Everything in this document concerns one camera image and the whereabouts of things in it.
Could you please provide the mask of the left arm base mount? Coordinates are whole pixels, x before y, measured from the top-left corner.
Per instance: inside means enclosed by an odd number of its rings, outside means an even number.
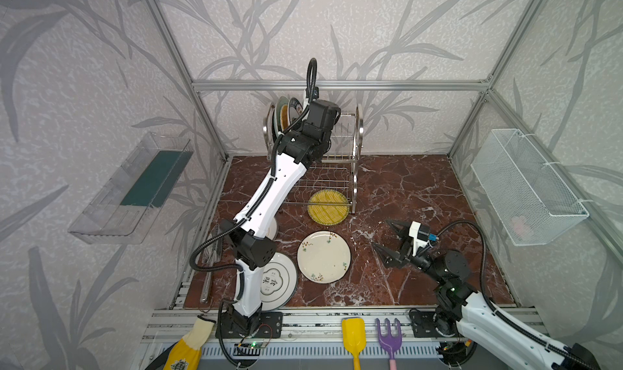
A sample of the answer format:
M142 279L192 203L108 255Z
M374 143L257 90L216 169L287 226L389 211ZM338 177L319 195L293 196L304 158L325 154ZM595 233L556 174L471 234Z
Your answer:
M282 334L283 316L284 314L280 312L261 312L244 317L235 310L226 311L219 318L216 337L279 339Z

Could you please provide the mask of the orange woven plate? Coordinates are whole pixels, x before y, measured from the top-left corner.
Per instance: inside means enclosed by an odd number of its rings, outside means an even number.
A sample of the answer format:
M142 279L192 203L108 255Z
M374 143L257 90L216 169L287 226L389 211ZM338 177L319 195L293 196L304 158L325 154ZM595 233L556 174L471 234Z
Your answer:
M292 125L298 115L295 100L296 98L290 98L285 111L282 111L281 122L283 131L285 131Z

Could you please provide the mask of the cream floral plate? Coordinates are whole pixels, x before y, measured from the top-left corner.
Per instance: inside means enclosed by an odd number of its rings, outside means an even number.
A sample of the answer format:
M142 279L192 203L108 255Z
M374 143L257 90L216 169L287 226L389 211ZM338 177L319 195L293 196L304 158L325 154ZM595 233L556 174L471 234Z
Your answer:
M340 235L320 231L302 240L297 263L303 276L316 283L330 284L342 279L350 268L351 254Z

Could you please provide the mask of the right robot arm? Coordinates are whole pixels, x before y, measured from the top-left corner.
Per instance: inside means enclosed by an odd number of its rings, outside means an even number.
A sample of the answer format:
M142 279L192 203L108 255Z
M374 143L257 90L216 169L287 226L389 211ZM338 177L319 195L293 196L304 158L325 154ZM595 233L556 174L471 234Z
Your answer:
M486 295L486 263L480 263L480 287L469 284L467 258L455 249L433 253L439 240L420 222L387 220L401 240L392 250L373 244L387 268L414 266L436 282L436 319L444 336L460 334L483 347L513 369L597 369L595 356L584 346L551 339L498 307Z

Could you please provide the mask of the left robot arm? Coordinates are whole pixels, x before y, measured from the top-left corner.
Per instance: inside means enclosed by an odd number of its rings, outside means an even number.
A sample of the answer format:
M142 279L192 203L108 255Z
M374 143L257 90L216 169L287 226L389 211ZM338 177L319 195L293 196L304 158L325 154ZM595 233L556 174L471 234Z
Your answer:
M194 271L214 272L236 269L236 297L228 302L226 314L239 326L252 329L260 321L261 281L264 267L272 260L277 245L267 237L269 225L290 190L315 162L329 151L334 125L341 108L319 99L316 86L317 60L308 64L306 105L288 128L277 135L271 154L271 166L251 200L232 221L222 223L222 232L204 241L189 257ZM228 238L235 250L235 262L221 266L199 266L198 256L222 238Z

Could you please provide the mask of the green rim white plate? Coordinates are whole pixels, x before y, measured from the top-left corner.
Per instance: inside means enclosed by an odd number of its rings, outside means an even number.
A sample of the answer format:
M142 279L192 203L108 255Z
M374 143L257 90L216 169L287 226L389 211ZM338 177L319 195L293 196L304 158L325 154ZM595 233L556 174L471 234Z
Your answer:
M288 119L290 125L293 125L293 123L295 123L295 120L297 120L302 114L303 105L301 104L301 102L295 97L290 98L288 104Z

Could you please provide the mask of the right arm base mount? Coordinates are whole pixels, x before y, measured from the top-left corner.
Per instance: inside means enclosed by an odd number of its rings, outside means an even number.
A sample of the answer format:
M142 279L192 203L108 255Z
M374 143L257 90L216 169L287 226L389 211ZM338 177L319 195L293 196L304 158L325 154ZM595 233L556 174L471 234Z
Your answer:
M408 316L416 338L452 338L457 333L451 319L437 311L425 312L412 308Z

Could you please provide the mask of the steel dish rack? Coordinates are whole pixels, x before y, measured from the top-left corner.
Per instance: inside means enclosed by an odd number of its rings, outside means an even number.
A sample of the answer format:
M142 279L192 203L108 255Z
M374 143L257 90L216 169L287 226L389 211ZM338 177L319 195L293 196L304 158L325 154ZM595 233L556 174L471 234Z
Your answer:
M358 197L358 171L363 143L360 109L342 112L331 136L332 146L292 188L286 204L310 205L312 195L331 189L345 196L343 204L354 214Z

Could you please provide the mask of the light green flower plate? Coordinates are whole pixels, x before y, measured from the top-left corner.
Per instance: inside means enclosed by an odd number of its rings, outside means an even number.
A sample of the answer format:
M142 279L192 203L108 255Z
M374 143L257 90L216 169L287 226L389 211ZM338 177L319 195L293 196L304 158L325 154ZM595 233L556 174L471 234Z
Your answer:
M274 112L274 132L282 133L289 125L289 99L281 96Z

